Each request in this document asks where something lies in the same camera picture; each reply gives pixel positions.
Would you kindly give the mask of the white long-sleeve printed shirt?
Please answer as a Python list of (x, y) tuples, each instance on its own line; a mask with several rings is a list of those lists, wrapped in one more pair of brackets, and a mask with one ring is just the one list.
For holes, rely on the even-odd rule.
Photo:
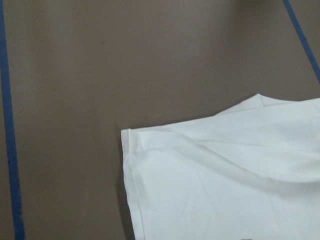
[(121, 131), (137, 240), (317, 240), (320, 101), (254, 95), (214, 116)]

